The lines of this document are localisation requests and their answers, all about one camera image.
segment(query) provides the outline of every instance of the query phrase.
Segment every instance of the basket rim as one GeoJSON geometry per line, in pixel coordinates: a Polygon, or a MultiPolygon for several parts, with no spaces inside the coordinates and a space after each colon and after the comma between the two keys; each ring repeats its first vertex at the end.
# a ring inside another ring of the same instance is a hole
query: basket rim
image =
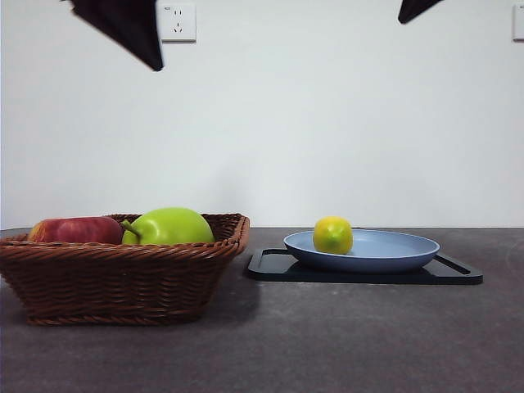
{"type": "MultiPolygon", "coordinates": [[[[121,214],[106,215],[111,216],[120,216],[121,214]]],[[[200,250],[207,248],[221,248],[224,246],[234,246],[241,242],[243,236],[246,234],[245,226],[249,226],[249,218],[240,213],[227,213],[227,214],[202,214],[204,217],[225,217],[225,216],[237,216],[238,222],[236,223],[235,231],[231,237],[219,240],[217,242],[191,242],[191,243],[176,243],[173,245],[169,244],[110,244],[110,243],[100,243],[100,242],[88,242],[88,243],[79,243],[79,242],[29,242],[23,240],[27,237],[27,233],[20,235],[15,235],[13,237],[3,237],[0,238],[0,247],[5,246],[27,246],[31,248],[44,248],[44,249],[56,249],[56,248],[96,248],[99,250],[200,250]]]]}

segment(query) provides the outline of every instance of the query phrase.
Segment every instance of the wicker basket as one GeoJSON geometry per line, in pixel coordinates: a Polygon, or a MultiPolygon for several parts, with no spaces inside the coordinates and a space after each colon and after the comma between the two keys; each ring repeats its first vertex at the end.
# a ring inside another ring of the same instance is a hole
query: wicker basket
{"type": "MultiPolygon", "coordinates": [[[[249,219],[202,215],[215,243],[174,246],[0,240],[0,274],[38,325],[161,325],[193,321],[240,254],[249,219]]],[[[139,215],[110,215],[133,222],[139,215]]]]}

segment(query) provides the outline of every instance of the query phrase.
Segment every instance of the gray countertop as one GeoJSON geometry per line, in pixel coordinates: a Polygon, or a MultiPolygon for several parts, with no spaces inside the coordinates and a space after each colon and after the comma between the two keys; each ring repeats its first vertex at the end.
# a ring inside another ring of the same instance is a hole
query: gray countertop
{"type": "Polygon", "coordinates": [[[243,275],[255,249],[300,230],[252,228],[195,323],[29,326],[3,282],[2,392],[524,391],[524,228],[391,229],[439,242],[480,285],[243,275]]]}

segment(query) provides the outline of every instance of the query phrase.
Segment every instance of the lemon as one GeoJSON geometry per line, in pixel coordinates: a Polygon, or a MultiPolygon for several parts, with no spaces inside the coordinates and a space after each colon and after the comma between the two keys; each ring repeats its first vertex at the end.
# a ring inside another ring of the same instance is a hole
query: lemon
{"type": "Polygon", "coordinates": [[[320,219],[314,226],[313,245],[316,251],[347,254],[353,246],[350,222],[335,215],[320,219]]]}

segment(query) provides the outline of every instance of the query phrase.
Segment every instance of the plate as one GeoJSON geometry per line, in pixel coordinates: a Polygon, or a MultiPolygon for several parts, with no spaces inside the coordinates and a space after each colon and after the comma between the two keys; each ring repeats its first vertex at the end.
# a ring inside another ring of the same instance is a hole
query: plate
{"type": "Polygon", "coordinates": [[[407,233],[353,229],[353,247],[345,255],[316,251],[313,231],[294,233],[284,244],[300,263],[316,269],[354,273],[398,273],[431,262],[440,245],[407,233]]]}

